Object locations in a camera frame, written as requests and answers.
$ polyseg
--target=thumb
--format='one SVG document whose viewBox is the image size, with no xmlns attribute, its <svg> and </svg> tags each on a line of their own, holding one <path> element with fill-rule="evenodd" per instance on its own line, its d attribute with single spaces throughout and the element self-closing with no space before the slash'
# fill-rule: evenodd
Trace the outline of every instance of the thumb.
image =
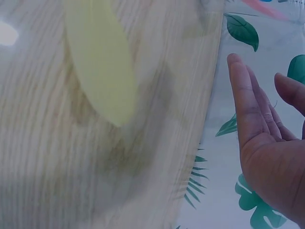
<svg viewBox="0 0 305 229">
<path fill-rule="evenodd" d="M 280 73 L 275 75 L 274 83 L 280 97 L 305 116 L 305 85 Z"/>
</svg>

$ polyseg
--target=wood grain surface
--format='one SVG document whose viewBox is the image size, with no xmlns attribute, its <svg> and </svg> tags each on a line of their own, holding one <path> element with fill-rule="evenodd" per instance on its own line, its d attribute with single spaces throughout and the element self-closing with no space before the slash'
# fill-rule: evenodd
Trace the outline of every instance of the wood grain surface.
<svg viewBox="0 0 305 229">
<path fill-rule="evenodd" d="M 137 115 L 117 129 L 79 86 L 61 0 L 0 0 L 0 20 L 19 33 L 0 45 L 0 228 L 173 227 L 208 107 L 223 4 L 114 0 L 139 83 Z"/>
</svg>

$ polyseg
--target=pink print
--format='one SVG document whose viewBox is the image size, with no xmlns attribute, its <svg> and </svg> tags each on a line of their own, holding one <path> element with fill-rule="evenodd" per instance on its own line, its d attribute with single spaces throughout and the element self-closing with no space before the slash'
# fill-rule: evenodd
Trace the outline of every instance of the pink print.
<svg viewBox="0 0 305 229">
<path fill-rule="evenodd" d="M 281 12 L 273 9 L 272 7 L 268 6 L 267 3 L 261 2 L 260 0 L 242 0 L 242 2 L 250 6 L 252 9 L 259 11 L 265 15 L 268 15 L 272 18 L 284 21 L 288 20 L 288 18 Z"/>
</svg>

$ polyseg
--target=finger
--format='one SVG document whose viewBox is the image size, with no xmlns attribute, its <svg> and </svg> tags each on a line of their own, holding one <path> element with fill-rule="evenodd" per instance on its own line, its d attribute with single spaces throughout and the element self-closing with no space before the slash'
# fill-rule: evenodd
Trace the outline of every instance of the finger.
<svg viewBox="0 0 305 229">
<path fill-rule="evenodd" d="M 298 138 L 289 129 L 287 129 L 284 126 L 284 124 L 282 123 L 282 120 L 281 120 L 280 116 L 278 115 L 278 113 L 276 112 L 275 108 L 271 104 L 269 104 L 269 107 L 270 107 L 270 110 L 272 113 L 273 120 L 275 121 L 275 123 L 281 133 L 282 139 L 284 139 L 285 141 L 297 140 Z"/>
<path fill-rule="evenodd" d="M 305 139 L 305 121 L 303 123 L 303 129 L 302 129 L 302 139 Z"/>
<path fill-rule="evenodd" d="M 269 133 L 276 139 L 282 138 L 281 133 L 280 133 L 275 121 L 273 120 L 272 113 L 271 113 L 271 110 L 270 110 L 269 104 L 268 104 L 270 102 L 269 102 L 267 95 L 260 88 L 258 81 L 256 79 L 256 76 L 255 76 L 254 72 L 252 71 L 252 69 L 249 66 L 247 66 L 247 69 L 248 69 L 248 72 L 250 75 L 253 92 L 256 97 L 257 103 L 261 109 L 262 117 L 264 120 L 264 123 L 263 123 L 264 132 Z"/>
<path fill-rule="evenodd" d="M 281 98 L 305 116 L 305 85 L 280 73 L 275 75 L 274 83 Z"/>
<path fill-rule="evenodd" d="M 249 72 L 236 54 L 228 56 L 230 81 L 234 96 L 239 145 L 263 133 L 261 111 L 253 93 Z"/>
</svg>

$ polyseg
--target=palm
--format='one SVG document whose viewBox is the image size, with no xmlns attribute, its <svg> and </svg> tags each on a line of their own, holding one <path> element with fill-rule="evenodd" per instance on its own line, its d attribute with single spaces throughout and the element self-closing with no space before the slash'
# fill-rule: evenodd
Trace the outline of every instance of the palm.
<svg viewBox="0 0 305 229">
<path fill-rule="evenodd" d="M 243 174 L 268 204 L 291 219 L 302 219 L 305 215 L 305 140 L 296 138 L 282 124 L 253 71 L 237 55 L 228 57 L 228 65 Z M 285 102 L 305 115 L 304 85 L 276 75 L 275 86 Z"/>
</svg>

